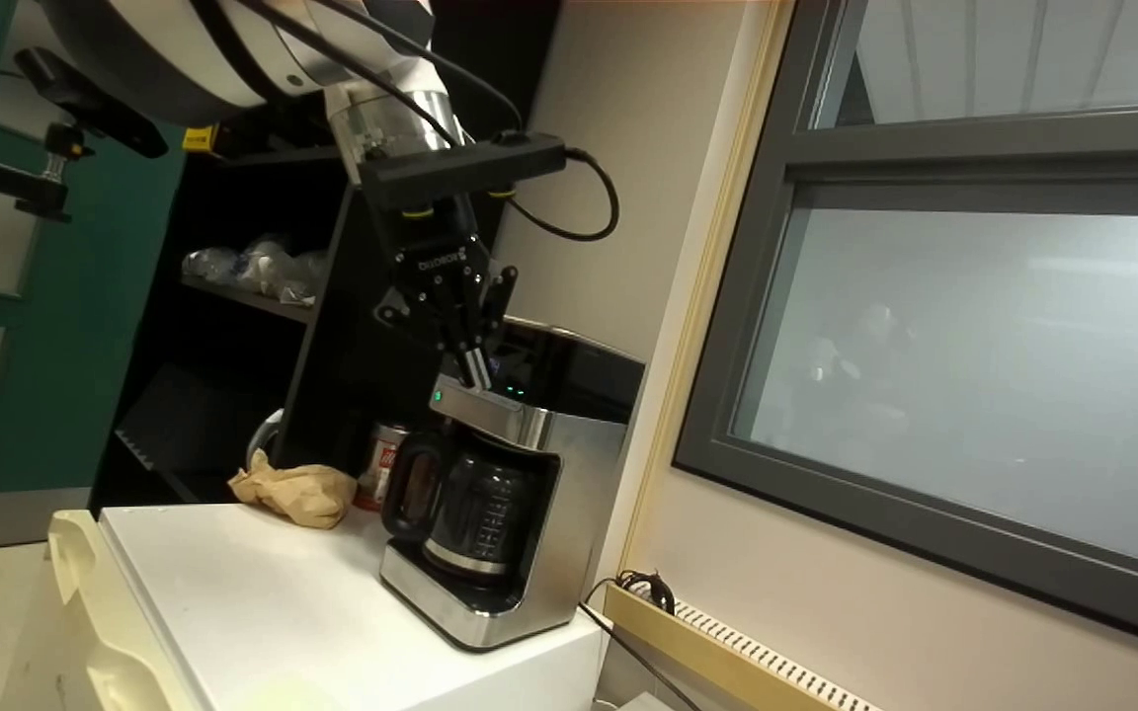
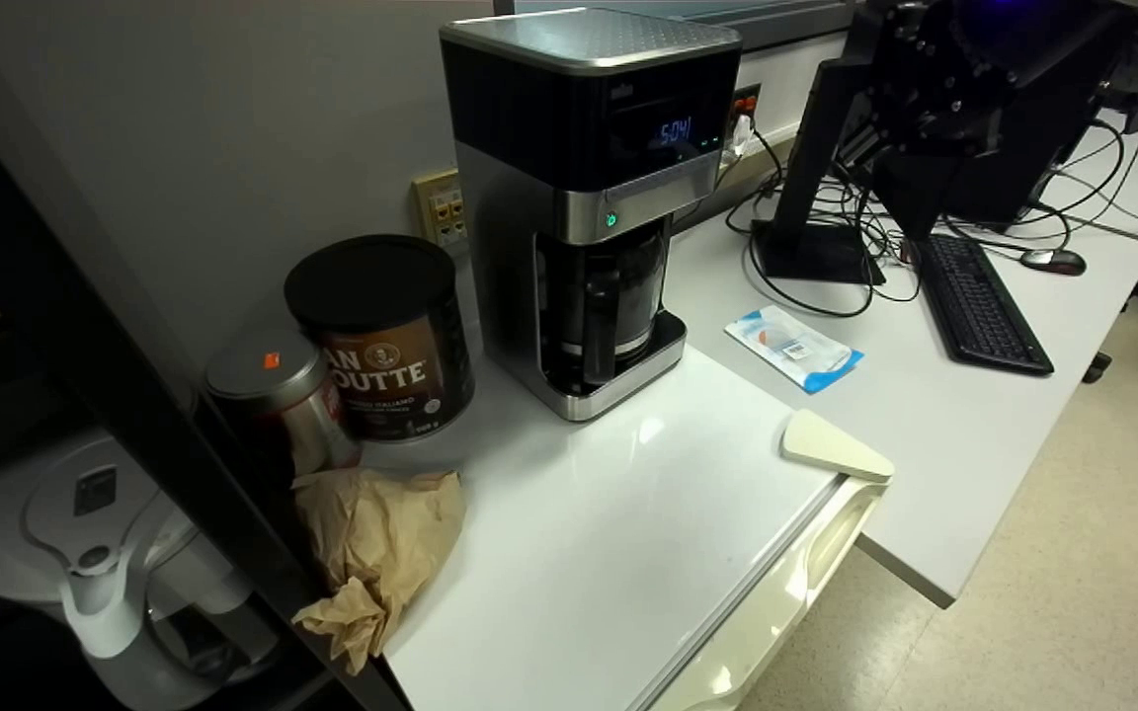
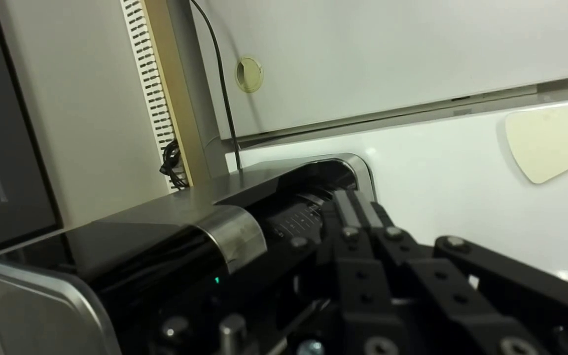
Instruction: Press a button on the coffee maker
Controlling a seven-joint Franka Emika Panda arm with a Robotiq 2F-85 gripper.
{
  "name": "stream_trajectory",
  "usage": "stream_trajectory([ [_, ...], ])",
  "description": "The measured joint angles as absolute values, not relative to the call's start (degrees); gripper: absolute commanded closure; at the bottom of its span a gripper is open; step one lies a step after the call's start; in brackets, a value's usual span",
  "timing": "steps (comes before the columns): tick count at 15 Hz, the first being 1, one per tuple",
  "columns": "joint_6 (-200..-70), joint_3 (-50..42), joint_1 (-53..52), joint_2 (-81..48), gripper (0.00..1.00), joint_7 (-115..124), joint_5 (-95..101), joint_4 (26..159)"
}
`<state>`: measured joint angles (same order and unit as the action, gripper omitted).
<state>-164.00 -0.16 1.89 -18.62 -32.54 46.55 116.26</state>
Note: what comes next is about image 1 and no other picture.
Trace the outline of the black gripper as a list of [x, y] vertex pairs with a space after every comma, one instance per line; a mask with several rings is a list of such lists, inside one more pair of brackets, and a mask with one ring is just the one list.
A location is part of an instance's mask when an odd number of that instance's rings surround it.
[[473, 200], [454, 192], [419, 209], [381, 209], [377, 229], [386, 255], [377, 319], [454, 353], [467, 386], [494, 386], [483, 338], [496, 328], [518, 274], [491, 263]]

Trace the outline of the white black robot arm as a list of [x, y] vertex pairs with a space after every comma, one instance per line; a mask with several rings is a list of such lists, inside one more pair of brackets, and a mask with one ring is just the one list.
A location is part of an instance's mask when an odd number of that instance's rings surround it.
[[383, 233], [386, 328], [491, 386], [483, 353], [510, 298], [471, 209], [510, 190], [527, 140], [473, 140], [454, 111], [429, 0], [38, 0], [74, 104], [114, 140], [208, 126], [316, 94], [346, 180]]

